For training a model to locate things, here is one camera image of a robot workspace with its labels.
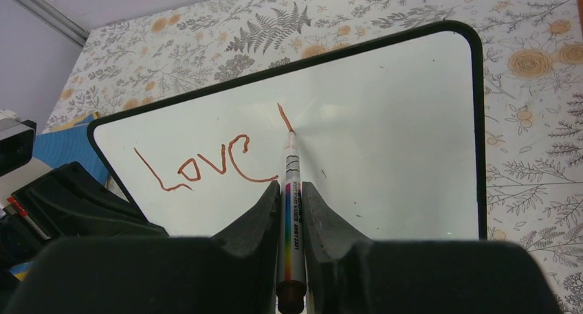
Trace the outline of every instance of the rounded whiteboard corner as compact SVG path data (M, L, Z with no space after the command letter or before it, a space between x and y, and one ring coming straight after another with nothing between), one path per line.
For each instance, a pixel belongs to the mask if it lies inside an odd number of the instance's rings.
M111 176L118 183L119 187L126 195L127 199L134 204L143 214L143 211L139 208L134 198L131 196L127 187L123 184L122 180L113 169L112 165L104 155L104 151L99 147L97 137L103 136L103 132L96 132L100 126L105 124L116 122L119 120L126 119L128 117L133 117L154 111L157 109L174 106L182 102L194 100L197 98L202 98L209 96L211 94L216 94L222 91L232 90L236 87L243 87L244 85L250 85L255 82L260 82L268 80L269 78L275 78L277 76L282 76L294 71L300 71L310 67L315 67L317 65L323 65L325 63L340 60L350 56L356 56L361 53L373 51L375 49L380 49L383 47L388 47L391 45L404 43L406 41L411 41L416 38L421 38L425 36L430 36L432 34L437 34L440 32L454 32L461 35L465 41L468 43L470 48L471 62L468 64L472 66L472 89L473 89L473 118L474 118L474 149L475 149L475 171L476 171L476 195L477 195L477 217L478 217L478 238L487 238L487 212L486 212L486 166L485 166L485 138L483 134L485 132L484 123L484 102L483 102L483 89L484 89L484 79L483 79L483 60L482 60L482 45L479 35L467 24L458 21L440 21L436 23L431 23L428 25L423 25L421 27L416 27L415 29L405 30L396 34L389 36L373 39L371 41L366 41L343 49L339 49L332 52L327 52L325 54L314 56L311 58L306 58L302 60L297 60L280 67L275 67L271 69L266 69L263 71L256 72L254 74L242 76L240 78L235 78L234 80L229 80L227 82L222 82L209 87L204 87L195 91L184 93L171 98L166 98L157 102L150 103L146 106L139 106L135 109L128 111L122 111L119 113L114 113L112 115L100 117L89 124L87 129L87 137L93 149L96 151L99 158L102 160L103 164L106 166ZM104 143L114 142L104 141L99 142L100 145Z

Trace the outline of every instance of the handwritten word love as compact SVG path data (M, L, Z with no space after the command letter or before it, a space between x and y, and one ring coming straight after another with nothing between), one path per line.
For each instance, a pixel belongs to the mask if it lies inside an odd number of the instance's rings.
M279 113L280 113L281 117L283 118L283 121L285 122L287 129L289 131L293 131L292 125L289 123L289 120L287 119L285 112L283 111L283 108L281 107L281 105L279 103L277 104L277 106L279 108ZM230 159L231 164L233 165L234 169L237 171L237 173L243 179L245 179L247 181L251 181L251 182L261 183L261 182L271 182L273 180L277 180L277 178L279 178L279 176L277 176L277 175L274 175L273 177L267 178L267 179L253 179L251 177L248 177L247 175L245 175L245 173L243 173L241 171L241 169L237 166L237 163L235 162L235 158L233 157L232 151L233 151L233 146L242 138L245 138L245 142L243 143L243 154L245 154L248 151L249 142L251 141L249 136L246 134L237 135L233 140L231 140L231 142L229 142L229 147L228 147L229 159ZM158 183L159 183L160 188L162 190L165 190L167 192L171 192L171 191L176 190L180 187L185 187L185 188L188 188L189 190L192 190L192 188L185 183L178 183L176 186L166 187L164 185L164 182L162 181L162 178L160 178L160 176L156 173L156 171L154 171L154 169L152 168L150 163L147 162L147 160L144 158L144 156L142 156L142 154L140 154L140 152L136 148L134 148L133 150L135 151L135 154L138 155L138 157L146 165L146 167L150 170L150 172L156 178L156 180L158 180ZM226 164L227 160L226 160L226 156L225 156L225 151L226 151L226 146L224 144L222 144L221 145L222 164L221 164L220 169L216 165L214 165L211 161L209 161L206 157L204 157L203 155L197 154L197 156L198 156L198 158L202 159L205 163L207 163L211 168L213 168L215 171L217 171L220 175L224 175L225 173L227 173L227 164ZM184 171L184 169L191 164L195 168L195 172L196 172L196 176L194 176L194 177L188 175ZM185 178L187 181L191 181L191 182L196 182L196 181L202 179L202 176L200 174L199 164L197 163L197 160L194 157L187 159L180 166L180 168L178 168L178 174L181 175L183 178Z

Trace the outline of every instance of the blue cloth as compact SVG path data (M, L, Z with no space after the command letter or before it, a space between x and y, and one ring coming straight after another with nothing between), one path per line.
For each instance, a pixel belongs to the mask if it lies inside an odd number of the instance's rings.
M85 125L38 135L32 156L51 168L78 161L95 180L105 185L109 173L87 139L87 123L92 120L93 116L89 116L78 123Z

